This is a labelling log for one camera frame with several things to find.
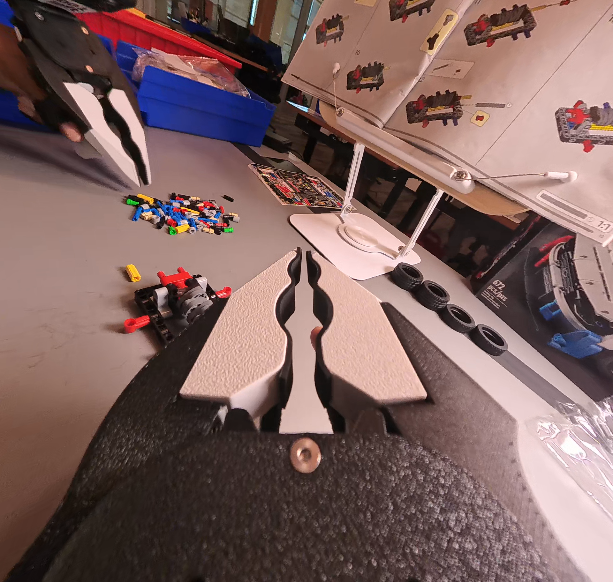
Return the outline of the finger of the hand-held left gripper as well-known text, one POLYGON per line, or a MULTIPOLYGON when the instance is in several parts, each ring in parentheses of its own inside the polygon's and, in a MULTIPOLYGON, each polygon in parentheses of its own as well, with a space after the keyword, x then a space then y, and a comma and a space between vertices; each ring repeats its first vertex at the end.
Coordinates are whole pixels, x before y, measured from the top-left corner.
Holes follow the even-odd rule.
MULTIPOLYGON (((76 106, 76 114, 87 128, 85 140, 131 185, 141 187, 133 161, 121 146, 116 130, 109 124, 110 90, 96 93, 93 85, 74 82, 64 82, 63 87, 76 106)), ((133 94, 129 89, 122 90, 128 95, 133 94)))
POLYGON ((119 137, 121 146, 134 163, 139 184, 151 184, 147 140, 140 109, 134 95, 112 88, 109 91, 109 124, 119 137))

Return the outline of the red plastic bin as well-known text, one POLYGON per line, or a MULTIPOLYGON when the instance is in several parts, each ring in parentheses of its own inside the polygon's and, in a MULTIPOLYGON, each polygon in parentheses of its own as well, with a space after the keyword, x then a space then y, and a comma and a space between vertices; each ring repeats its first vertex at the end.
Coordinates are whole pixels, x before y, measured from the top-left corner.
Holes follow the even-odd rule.
POLYGON ((241 62, 219 50, 133 11, 79 13, 77 17, 96 34, 110 39, 114 46, 122 41, 172 55, 214 58, 233 74, 242 68, 241 62))

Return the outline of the clear crumpled plastic bag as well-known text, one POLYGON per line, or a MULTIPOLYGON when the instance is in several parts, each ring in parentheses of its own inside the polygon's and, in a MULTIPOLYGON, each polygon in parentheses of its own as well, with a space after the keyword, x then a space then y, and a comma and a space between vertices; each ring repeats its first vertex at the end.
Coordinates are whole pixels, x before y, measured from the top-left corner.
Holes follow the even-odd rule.
POLYGON ((612 519, 612 396, 586 406, 559 402, 526 427, 612 519))

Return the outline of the black lego set box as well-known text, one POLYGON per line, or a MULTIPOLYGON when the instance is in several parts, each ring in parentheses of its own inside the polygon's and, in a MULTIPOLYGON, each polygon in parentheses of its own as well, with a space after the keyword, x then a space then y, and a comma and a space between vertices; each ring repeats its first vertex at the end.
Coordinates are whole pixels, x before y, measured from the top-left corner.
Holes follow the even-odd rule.
POLYGON ((612 244, 534 216, 471 287, 588 397, 612 396, 612 244))

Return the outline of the person's left hand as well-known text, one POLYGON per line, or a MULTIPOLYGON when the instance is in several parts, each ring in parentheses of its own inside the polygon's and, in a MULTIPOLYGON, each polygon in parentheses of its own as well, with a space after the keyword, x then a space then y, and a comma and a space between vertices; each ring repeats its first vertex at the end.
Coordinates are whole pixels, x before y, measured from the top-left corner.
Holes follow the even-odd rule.
POLYGON ((38 124, 47 124, 68 140, 79 143, 83 133, 65 104, 60 104, 38 85, 31 66, 19 47, 12 27, 1 25, 1 89, 17 98, 19 110, 38 124))

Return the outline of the black lego tire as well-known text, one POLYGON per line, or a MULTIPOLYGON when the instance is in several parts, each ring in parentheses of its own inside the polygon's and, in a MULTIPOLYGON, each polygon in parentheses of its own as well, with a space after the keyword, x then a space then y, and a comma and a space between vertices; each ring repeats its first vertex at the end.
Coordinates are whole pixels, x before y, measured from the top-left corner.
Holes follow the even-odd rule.
POLYGON ((490 326, 478 324, 468 336, 478 348, 490 356, 502 356, 508 350, 507 341, 490 326))
POLYGON ((461 334, 469 334, 475 327, 474 319, 460 306, 448 303, 438 312, 439 318, 452 330, 461 334))
POLYGON ((429 310, 439 312, 450 302, 448 291, 432 280, 423 280, 414 290, 417 301, 429 310))
POLYGON ((424 276, 414 265, 400 262, 390 272, 390 277, 399 288, 407 292, 417 290, 424 282, 424 276))

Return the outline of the black lego frame assembly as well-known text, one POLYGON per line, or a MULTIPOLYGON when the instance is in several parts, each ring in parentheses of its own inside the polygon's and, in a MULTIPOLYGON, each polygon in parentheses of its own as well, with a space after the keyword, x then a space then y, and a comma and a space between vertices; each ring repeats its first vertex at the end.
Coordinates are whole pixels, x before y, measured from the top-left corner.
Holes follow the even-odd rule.
POLYGON ((192 275, 182 267, 174 274, 157 275, 159 284, 135 291, 134 302, 141 315, 126 319, 124 332, 131 334, 149 327, 163 347, 232 294, 231 287, 214 290, 206 277, 192 275))

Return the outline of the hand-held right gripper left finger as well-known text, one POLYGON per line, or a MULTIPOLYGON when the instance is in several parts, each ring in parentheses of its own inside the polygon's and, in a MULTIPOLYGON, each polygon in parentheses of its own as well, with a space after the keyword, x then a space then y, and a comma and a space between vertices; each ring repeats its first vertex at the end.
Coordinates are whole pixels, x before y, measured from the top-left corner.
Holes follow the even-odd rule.
POLYGON ((293 384, 293 341, 302 249, 295 248, 233 292, 180 388, 180 410, 208 413, 211 423, 233 410, 279 431, 293 384))

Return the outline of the lego sticker sheet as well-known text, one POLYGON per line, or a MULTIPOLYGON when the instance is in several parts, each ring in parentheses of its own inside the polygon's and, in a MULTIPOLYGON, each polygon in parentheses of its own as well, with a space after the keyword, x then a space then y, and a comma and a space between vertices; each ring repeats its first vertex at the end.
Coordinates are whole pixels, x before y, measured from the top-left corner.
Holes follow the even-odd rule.
POLYGON ((333 211, 342 207, 341 196, 317 176, 255 163, 249 164, 249 168, 282 205, 333 211))

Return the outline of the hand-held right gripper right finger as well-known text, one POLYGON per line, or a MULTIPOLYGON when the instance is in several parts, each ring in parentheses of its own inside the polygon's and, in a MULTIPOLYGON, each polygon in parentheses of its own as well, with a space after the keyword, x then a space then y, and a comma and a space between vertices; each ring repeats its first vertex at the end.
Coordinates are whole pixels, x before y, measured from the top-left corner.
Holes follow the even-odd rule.
POLYGON ((313 313, 321 323, 315 385, 334 433, 363 412, 427 400, 383 303, 317 252, 306 253, 313 313))

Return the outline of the blue plastic bin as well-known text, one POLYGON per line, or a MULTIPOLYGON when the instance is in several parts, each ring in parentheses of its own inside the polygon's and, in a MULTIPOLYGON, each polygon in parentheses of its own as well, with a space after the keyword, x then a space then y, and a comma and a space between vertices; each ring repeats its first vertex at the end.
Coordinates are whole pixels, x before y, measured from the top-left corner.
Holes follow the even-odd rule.
MULTIPOLYGON (((1 0, 1 25, 12 27, 23 36, 21 46, 32 65, 33 75, 52 99, 67 105, 84 135, 87 128, 76 114, 76 106, 63 83, 88 83, 96 93, 113 88, 112 72, 116 65, 112 42, 63 11, 26 4, 21 14, 20 19, 10 4, 1 0)), ((44 125, 29 121, 19 110, 16 96, 4 89, 1 89, 1 122, 26 127, 44 125)))
POLYGON ((150 66, 132 83, 144 122, 168 131, 261 146, 276 110, 252 91, 247 98, 150 66))

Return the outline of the bagged lego parts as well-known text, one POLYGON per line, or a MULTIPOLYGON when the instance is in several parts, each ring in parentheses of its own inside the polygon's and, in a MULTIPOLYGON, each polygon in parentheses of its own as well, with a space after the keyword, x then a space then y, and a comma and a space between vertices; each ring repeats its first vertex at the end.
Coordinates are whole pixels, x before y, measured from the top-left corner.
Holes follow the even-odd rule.
POLYGON ((170 72, 228 93, 251 98, 249 90, 219 60, 212 57, 173 55, 159 50, 131 47, 136 54, 131 77, 136 83, 143 79, 145 69, 156 68, 170 72))

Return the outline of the lego instruction booklet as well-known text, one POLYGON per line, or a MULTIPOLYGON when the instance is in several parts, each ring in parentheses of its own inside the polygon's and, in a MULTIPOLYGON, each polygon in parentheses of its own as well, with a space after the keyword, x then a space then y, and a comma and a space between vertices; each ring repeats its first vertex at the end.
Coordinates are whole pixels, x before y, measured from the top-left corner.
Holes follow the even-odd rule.
POLYGON ((612 242, 612 0, 324 0, 283 81, 460 197, 612 242))

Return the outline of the pile of small lego pieces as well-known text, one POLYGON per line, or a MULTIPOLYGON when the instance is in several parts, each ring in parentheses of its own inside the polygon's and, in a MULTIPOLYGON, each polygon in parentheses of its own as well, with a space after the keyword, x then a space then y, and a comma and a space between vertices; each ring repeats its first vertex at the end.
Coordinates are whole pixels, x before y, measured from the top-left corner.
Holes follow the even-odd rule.
POLYGON ((144 194, 129 194, 123 198, 123 203, 134 210, 133 222, 145 221, 171 236, 197 232, 232 234, 234 226, 240 222, 237 213, 227 211, 218 202, 191 195, 172 193, 163 200, 144 194))

